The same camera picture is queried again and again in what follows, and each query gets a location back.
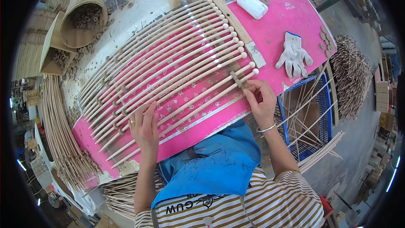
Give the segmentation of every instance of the white and yellow striped shirt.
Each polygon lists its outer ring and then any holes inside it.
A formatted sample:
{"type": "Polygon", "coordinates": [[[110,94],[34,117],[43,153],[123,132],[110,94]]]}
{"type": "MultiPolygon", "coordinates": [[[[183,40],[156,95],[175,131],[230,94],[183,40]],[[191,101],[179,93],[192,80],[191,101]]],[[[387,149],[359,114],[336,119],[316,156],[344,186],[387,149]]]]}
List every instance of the white and yellow striped shirt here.
{"type": "MultiPolygon", "coordinates": [[[[270,181],[256,168],[244,197],[185,195],[158,203],[155,213],[159,227],[207,227],[203,218],[210,217],[210,228],[281,228],[317,227],[324,211],[319,196],[300,173],[285,171],[270,181]]],[[[140,212],[135,227],[153,227],[153,216],[150,210],[140,212]]]]}

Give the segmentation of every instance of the white plastic bottle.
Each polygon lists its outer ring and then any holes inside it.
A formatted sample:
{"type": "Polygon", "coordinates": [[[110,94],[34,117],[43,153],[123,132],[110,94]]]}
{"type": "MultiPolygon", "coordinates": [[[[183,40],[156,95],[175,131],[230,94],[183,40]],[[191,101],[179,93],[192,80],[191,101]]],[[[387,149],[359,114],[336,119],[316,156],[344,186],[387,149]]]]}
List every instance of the white plastic bottle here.
{"type": "Polygon", "coordinates": [[[260,0],[236,0],[236,2],[256,20],[261,19],[268,10],[260,0]]]}

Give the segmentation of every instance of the woman's right hand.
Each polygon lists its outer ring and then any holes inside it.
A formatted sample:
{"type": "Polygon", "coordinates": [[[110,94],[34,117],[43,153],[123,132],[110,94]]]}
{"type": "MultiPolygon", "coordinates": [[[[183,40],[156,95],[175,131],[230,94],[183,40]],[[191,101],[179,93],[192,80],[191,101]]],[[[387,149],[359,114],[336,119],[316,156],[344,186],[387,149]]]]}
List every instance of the woman's right hand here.
{"type": "Polygon", "coordinates": [[[254,118],[261,130],[274,125],[274,111],[277,97],[267,81],[248,80],[251,87],[244,89],[247,101],[250,104],[254,118]]]}

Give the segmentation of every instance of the concrete floor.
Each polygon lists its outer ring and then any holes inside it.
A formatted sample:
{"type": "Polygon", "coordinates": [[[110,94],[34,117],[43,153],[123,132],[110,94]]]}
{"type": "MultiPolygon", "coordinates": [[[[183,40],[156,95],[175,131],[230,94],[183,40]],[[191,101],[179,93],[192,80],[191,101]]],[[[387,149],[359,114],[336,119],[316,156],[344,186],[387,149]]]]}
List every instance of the concrete floor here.
{"type": "MultiPolygon", "coordinates": [[[[381,58],[382,48],[378,34],[369,24],[362,24],[359,20],[353,18],[343,1],[326,9],[321,15],[334,36],[348,33],[358,42],[359,48],[367,56],[372,67],[377,66],[381,58]]],[[[317,194],[326,195],[332,185],[340,182],[340,195],[349,203],[352,203],[355,199],[355,195],[357,195],[360,188],[358,179],[369,159],[374,132],[379,120],[379,113],[373,111],[372,89],[371,86],[358,119],[356,121],[341,122],[340,125],[333,129],[334,135],[341,130],[345,132],[340,143],[334,148],[343,157],[343,160],[327,155],[304,174],[304,177],[317,194]]],[[[255,130],[256,122],[253,116],[250,114],[246,119],[251,129],[255,130]]],[[[271,178],[274,174],[268,159],[268,147],[264,138],[260,139],[259,135],[256,140],[262,148],[262,167],[266,175],[271,178]]],[[[340,200],[334,200],[332,206],[336,211],[339,211],[343,207],[343,203],[340,200]]],[[[99,213],[109,215],[120,227],[133,227],[131,220],[108,210],[105,205],[101,207],[99,213]]]]}

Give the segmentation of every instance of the wooden bucket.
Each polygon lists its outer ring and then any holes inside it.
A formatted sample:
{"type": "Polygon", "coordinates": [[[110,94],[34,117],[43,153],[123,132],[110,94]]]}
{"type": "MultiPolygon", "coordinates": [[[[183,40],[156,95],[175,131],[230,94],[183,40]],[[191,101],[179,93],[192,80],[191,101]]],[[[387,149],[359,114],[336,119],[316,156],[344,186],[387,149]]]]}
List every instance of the wooden bucket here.
{"type": "Polygon", "coordinates": [[[99,5],[101,7],[101,12],[103,13],[103,23],[100,23],[100,26],[105,26],[107,23],[107,8],[103,0],[70,0],[60,27],[62,42],[70,48],[81,48],[89,45],[93,42],[93,37],[98,33],[97,30],[87,28],[77,30],[71,21],[71,14],[74,12],[74,10],[85,4],[99,5]]]}

